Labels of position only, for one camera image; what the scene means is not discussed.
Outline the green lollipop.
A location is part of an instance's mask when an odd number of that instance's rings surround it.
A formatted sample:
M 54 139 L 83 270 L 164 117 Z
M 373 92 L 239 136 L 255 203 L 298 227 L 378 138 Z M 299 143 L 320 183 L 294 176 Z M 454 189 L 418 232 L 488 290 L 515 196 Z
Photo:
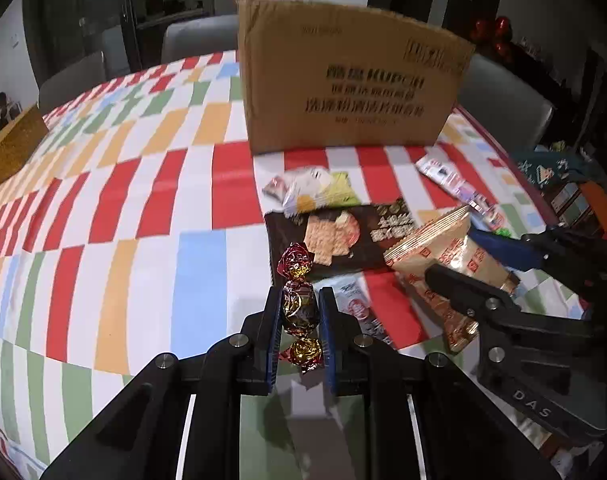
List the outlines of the green lollipop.
M 501 228 L 493 229 L 492 233 L 498 236 L 503 236 L 507 238 L 512 238 L 513 233 L 509 228 L 505 228 L 505 226 L 501 226 Z

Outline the red gold candy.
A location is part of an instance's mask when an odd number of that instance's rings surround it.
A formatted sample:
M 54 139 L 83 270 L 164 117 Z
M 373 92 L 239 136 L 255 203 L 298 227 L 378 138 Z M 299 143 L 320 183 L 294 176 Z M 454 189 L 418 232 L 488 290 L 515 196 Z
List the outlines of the red gold candy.
M 290 346 L 280 357 L 297 366 L 301 374 L 316 370 L 322 364 L 323 354 L 317 326 L 320 310 L 317 296 L 308 280 L 313 266 L 311 252 L 300 243 L 291 243 L 277 263 L 282 284 L 282 327 L 292 337 Z

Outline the white grey snack bar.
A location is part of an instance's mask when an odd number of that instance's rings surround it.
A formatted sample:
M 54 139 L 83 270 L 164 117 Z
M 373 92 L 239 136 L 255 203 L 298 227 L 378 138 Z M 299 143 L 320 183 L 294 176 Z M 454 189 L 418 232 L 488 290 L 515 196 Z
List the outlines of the white grey snack bar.
M 338 310 L 353 316 L 363 334 L 393 346 L 392 338 L 374 313 L 369 296 L 354 275 L 335 276 L 327 286 L 334 292 Z

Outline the black cracker packet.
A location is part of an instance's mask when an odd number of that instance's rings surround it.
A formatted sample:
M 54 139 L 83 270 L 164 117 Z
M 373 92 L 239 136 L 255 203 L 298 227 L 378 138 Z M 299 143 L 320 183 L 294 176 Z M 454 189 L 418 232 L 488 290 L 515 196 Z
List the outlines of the black cracker packet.
M 309 279 L 381 270 L 384 252 L 416 228 L 402 198 L 388 204 L 324 208 L 288 218 L 281 212 L 264 216 L 270 244 L 272 281 L 285 282 L 278 260 L 294 243 L 308 249 L 313 261 Z

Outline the pink purple snack bar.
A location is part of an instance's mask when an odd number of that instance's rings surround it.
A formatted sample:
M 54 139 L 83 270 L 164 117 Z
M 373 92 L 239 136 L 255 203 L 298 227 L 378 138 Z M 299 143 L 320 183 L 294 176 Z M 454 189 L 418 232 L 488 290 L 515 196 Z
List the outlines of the pink purple snack bar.
M 492 202 L 486 195 L 464 179 L 457 169 L 449 162 L 425 155 L 415 162 L 417 170 L 443 191 L 478 214 L 483 223 L 492 231 L 505 226 L 507 223 L 497 203 Z

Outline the beige snack packet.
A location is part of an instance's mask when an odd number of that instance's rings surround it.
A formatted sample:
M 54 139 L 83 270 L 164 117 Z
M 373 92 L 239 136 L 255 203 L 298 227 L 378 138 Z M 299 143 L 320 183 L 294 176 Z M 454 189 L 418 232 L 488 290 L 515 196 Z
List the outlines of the beige snack packet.
M 456 312 L 450 301 L 437 294 L 425 279 L 426 270 L 435 263 L 475 278 L 512 294 L 520 283 L 489 252 L 468 234 L 471 214 L 466 206 L 455 208 L 441 217 L 414 229 L 384 252 L 388 266 L 400 281 L 414 288 L 419 298 L 439 318 L 448 350 L 461 352 L 477 335 L 478 323 Z

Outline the dark green christmas bag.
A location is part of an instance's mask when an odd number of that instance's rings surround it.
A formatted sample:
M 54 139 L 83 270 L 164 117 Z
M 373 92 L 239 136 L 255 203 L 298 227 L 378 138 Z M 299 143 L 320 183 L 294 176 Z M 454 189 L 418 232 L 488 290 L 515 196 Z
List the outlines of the dark green christmas bag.
M 583 182 L 592 177 L 590 165 L 573 153 L 521 151 L 516 152 L 513 159 L 521 173 L 540 191 L 561 182 Z

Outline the white yellow pastry packet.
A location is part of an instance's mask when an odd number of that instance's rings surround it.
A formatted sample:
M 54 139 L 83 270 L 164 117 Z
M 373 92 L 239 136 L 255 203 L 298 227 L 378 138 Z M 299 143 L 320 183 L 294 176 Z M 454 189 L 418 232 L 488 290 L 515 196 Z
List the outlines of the white yellow pastry packet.
M 349 174 L 332 172 L 322 166 L 306 166 L 278 174 L 264 185 L 263 193 L 279 201 L 287 218 L 324 208 L 361 204 Z

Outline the grey chair right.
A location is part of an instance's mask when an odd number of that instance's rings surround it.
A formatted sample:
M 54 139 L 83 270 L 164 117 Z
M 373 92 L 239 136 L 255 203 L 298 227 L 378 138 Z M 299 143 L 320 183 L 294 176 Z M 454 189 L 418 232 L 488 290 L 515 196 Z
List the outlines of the grey chair right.
M 509 154 L 533 151 L 553 115 L 553 105 L 502 65 L 474 54 L 457 103 Z

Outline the grey chair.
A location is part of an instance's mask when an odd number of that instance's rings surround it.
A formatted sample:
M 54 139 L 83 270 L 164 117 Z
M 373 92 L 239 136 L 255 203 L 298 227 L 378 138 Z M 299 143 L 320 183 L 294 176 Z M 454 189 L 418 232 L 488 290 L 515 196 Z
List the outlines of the grey chair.
M 38 109 L 42 114 L 47 114 L 106 81 L 105 54 L 102 51 L 93 52 L 51 76 L 41 85 Z
M 163 64 L 237 49 L 238 15 L 210 16 L 171 24 L 161 49 Z
M 553 105 L 502 65 L 474 54 L 457 103 L 509 154 L 533 151 L 553 115 Z

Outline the colourful checked tablecloth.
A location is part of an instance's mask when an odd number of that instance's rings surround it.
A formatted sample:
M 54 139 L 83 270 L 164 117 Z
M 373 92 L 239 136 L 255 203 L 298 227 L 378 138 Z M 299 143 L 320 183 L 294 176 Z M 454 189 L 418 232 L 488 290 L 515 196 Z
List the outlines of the colourful checked tablecloth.
M 252 156 L 234 52 L 113 79 L 45 121 L 0 186 L 0 454 L 23 479 L 154 356 L 204 353 L 263 308 L 271 177 L 342 171 L 418 222 L 454 206 L 417 171 L 422 148 Z

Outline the red foil balloon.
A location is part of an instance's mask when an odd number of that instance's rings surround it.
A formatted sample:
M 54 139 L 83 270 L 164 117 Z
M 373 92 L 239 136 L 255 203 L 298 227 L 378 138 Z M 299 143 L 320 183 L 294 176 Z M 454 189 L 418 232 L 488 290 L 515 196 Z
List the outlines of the red foil balloon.
M 497 63 L 512 61 L 512 22 L 507 16 L 494 20 L 478 20 L 469 34 L 476 51 Z

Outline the brown cardboard box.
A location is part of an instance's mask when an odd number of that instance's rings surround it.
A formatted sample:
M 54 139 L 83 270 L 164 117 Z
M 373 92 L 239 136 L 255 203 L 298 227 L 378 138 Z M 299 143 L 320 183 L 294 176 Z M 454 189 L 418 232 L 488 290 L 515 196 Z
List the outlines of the brown cardboard box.
M 475 47 L 366 6 L 238 0 L 238 62 L 252 154 L 431 145 Z

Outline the grey chair middle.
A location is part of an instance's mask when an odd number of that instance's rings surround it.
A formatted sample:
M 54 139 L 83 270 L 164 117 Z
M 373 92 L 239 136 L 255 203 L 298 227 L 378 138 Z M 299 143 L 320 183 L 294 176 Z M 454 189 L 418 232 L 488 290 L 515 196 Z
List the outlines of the grey chair middle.
M 171 24 L 161 49 L 163 64 L 237 49 L 238 15 L 210 16 Z

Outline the woven wicker box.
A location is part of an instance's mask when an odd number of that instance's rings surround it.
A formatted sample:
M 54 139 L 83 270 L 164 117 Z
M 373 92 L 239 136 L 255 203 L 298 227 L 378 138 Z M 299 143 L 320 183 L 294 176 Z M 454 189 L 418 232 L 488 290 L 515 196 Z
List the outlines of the woven wicker box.
M 47 133 L 36 104 L 0 130 L 0 185 L 26 164 Z

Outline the grey chair left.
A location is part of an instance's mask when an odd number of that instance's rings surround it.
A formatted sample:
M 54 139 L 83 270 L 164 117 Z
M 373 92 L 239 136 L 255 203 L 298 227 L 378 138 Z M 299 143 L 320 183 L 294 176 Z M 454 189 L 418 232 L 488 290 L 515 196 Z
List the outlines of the grey chair left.
M 47 114 L 106 81 L 105 54 L 102 51 L 93 52 L 51 76 L 41 85 L 38 109 L 42 114 Z

